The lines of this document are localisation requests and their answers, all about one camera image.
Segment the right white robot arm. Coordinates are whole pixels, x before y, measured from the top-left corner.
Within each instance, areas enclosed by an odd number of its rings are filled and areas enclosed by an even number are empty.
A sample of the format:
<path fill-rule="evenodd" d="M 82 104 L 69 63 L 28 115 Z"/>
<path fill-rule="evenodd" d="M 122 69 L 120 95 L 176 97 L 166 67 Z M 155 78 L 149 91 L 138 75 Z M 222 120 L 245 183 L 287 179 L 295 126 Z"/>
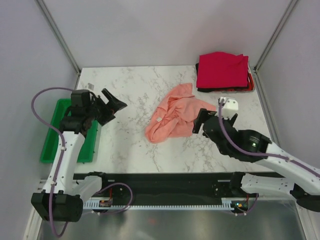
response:
<path fill-rule="evenodd" d="M 203 130 L 203 136 L 215 143 L 222 155 L 246 163 L 269 168 L 280 177 L 260 177 L 235 172 L 229 191 L 235 197 L 244 193 L 290 196 L 296 203 L 313 212 L 320 211 L 320 170 L 285 152 L 270 138 L 255 130 L 237 130 L 231 119 L 223 119 L 219 111 L 200 109 L 193 121 L 192 132 Z"/>

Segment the pink t shirt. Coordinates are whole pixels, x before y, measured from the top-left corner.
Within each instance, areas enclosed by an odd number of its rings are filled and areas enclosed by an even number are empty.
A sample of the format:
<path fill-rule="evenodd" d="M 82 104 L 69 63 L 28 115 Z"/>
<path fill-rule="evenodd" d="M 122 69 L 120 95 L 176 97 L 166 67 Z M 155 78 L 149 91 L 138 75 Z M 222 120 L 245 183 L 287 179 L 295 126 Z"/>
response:
<path fill-rule="evenodd" d="M 214 105 L 196 98 L 192 91 L 191 83 L 183 83 L 172 88 L 163 98 L 145 128 L 144 134 L 150 143 L 158 144 L 168 138 L 190 137 L 200 109 L 216 110 Z"/>

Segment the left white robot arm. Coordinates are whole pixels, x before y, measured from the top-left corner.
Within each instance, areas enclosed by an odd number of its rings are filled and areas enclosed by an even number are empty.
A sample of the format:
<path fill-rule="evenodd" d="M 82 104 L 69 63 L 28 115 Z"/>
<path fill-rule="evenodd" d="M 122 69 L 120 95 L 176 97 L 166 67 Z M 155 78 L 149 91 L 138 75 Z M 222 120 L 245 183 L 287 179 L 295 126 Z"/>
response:
<path fill-rule="evenodd" d="M 107 103 L 87 89 L 72 91 L 71 105 L 59 127 L 53 128 L 59 135 L 53 165 L 42 191 L 31 197 L 31 204 L 45 221 L 77 222 L 86 201 L 94 195 L 104 197 L 110 191 L 103 172 L 90 172 L 79 185 L 73 186 L 78 156 L 93 121 L 104 126 L 115 119 L 116 112 L 127 107 L 106 88 L 101 92 Z"/>

